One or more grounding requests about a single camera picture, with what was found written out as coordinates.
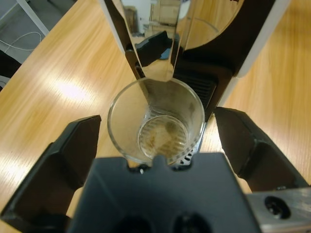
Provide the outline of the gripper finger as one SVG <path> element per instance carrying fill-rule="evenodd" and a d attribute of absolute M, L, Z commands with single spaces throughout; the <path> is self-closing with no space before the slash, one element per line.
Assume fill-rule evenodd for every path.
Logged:
<path fill-rule="evenodd" d="M 214 115 L 232 169 L 251 191 L 309 187 L 284 153 L 245 112 L 216 107 Z"/>
<path fill-rule="evenodd" d="M 50 143 L 3 208 L 2 221 L 22 233 L 64 233 L 67 210 L 97 153 L 101 117 L 78 119 Z"/>

